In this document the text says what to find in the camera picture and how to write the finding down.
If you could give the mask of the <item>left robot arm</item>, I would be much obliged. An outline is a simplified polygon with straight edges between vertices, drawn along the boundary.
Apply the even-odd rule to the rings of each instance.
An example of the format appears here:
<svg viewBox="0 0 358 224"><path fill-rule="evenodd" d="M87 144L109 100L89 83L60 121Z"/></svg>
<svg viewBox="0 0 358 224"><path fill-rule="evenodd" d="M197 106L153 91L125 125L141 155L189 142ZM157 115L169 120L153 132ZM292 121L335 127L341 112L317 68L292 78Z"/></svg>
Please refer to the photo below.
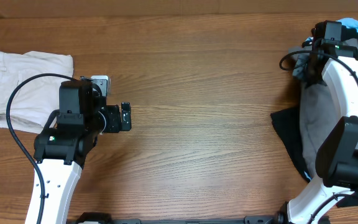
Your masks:
<svg viewBox="0 0 358 224"><path fill-rule="evenodd" d="M47 123L34 141L34 158L43 181L34 178L26 223L38 220L42 198L41 222L65 223L86 155L96 146L98 136L131 130L130 104L107 105L109 87L106 75L60 85L59 109L51 114L56 125Z"/></svg>

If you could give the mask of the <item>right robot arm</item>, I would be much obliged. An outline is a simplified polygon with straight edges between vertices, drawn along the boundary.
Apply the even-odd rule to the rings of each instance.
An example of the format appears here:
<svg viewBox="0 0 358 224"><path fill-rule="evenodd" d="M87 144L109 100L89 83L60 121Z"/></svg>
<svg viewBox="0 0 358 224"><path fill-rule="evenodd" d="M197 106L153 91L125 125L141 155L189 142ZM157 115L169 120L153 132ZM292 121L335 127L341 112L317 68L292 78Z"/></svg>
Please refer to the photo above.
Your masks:
<svg viewBox="0 0 358 224"><path fill-rule="evenodd" d="M317 23L291 50L301 83L300 134L311 179L285 203L278 223L327 223L332 207L358 206L358 31Z"/></svg>

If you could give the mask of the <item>grey shorts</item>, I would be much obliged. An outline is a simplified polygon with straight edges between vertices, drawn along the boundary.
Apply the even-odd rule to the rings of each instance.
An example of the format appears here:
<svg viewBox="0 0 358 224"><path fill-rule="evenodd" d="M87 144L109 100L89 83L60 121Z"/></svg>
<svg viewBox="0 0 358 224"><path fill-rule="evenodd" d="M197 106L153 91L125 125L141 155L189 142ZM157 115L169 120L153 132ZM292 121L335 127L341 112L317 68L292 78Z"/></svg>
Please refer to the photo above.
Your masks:
<svg viewBox="0 0 358 224"><path fill-rule="evenodd" d="M292 55L291 59L300 66L293 71L293 76L301 80L299 126L303 146L302 156L308 175L314 177L316 153L339 118L328 87L320 84L306 86L304 73L308 57L308 54L297 54Z"/></svg>

